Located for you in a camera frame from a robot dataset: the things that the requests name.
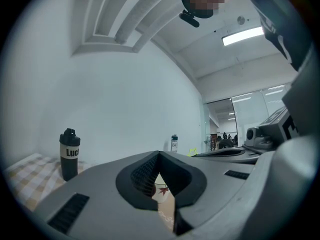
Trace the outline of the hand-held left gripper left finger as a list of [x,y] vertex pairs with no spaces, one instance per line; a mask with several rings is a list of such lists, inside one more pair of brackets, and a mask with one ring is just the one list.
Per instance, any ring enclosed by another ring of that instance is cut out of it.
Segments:
[[152,199],[158,154],[86,169],[45,197],[34,214],[55,240],[172,240]]

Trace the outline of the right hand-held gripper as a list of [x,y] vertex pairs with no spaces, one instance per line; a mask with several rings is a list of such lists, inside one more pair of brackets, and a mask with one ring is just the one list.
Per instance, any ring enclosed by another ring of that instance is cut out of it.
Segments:
[[244,154],[246,152],[245,149],[233,147],[209,151],[201,153],[201,155],[235,156],[194,156],[194,158],[222,163],[254,165],[260,157],[259,154],[274,151],[284,142],[298,136],[298,128],[288,109],[283,106],[276,110],[260,125],[247,129],[246,140],[242,146],[258,154]]

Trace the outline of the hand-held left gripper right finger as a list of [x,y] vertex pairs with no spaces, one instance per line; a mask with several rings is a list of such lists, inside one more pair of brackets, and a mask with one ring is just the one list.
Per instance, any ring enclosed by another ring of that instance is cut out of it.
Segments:
[[173,232],[165,240],[273,240],[302,210],[319,168],[320,145],[302,136],[263,153],[255,165],[173,156],[192,170],[192,182],[175,196]]

